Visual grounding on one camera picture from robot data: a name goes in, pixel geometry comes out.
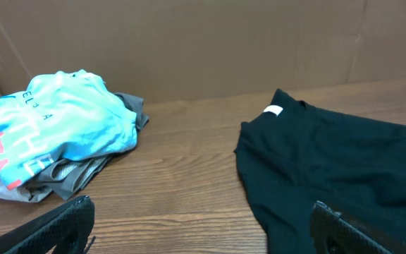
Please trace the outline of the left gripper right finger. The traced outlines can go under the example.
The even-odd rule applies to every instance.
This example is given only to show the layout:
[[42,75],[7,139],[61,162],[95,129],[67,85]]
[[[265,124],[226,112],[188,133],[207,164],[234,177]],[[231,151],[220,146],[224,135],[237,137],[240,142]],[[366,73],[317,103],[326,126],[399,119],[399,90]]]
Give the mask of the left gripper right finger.
[[312,208],[309,232],[317,253],[392,254],[397,250],[386,232],[321,201]]

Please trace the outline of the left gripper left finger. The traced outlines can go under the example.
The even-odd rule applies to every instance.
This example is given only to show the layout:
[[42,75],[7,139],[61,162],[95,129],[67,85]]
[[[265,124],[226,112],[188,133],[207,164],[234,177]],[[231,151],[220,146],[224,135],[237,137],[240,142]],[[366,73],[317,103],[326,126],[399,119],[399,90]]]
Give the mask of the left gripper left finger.
[[86,254],[94,216],[91,198],[78,196],[0,236],[0,254]]

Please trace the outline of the black t-shirt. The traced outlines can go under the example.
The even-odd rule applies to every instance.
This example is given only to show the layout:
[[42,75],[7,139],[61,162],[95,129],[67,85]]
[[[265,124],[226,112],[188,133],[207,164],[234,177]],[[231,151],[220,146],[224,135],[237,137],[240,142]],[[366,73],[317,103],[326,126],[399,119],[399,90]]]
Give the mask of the black t-shirt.
[[406,242],[406,125],[314,107],[277,90],[241,125],[236,166],[270,253],[313,253],[315,202]]

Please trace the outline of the grey folded garment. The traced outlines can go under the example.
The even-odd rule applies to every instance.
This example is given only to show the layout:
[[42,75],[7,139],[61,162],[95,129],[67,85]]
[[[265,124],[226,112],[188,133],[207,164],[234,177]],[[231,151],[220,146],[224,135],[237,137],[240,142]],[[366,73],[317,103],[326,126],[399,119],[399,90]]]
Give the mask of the grey folded garment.
[[117,154],[104,155],[76,162],[61,159],[23,186],[47,186],[67,200],[81,191],[116,156]]

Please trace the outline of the white folded garment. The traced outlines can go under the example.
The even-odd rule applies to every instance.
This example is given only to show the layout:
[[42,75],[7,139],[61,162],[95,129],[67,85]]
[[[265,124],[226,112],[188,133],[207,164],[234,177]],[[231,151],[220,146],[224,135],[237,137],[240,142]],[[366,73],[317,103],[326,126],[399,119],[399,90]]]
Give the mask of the white folded garment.
[[14,188],[13,190],[9,190],[0,181],[0,199],[2,200],[30,202],[30,203],[41,202],[51,192],[52,189],[50,189],[50,187],[43,185],[21,186]]

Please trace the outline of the light blue printed t-shirt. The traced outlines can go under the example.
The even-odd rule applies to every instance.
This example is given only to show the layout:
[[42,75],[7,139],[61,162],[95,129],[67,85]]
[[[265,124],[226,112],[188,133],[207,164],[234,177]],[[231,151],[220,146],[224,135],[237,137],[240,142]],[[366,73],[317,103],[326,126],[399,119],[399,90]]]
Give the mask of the light blue printed t-shirt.
[[131,150],[136,116],[98,75],[38,75],[26,90],[0,97],[0,181],[12,190],[59,159]]

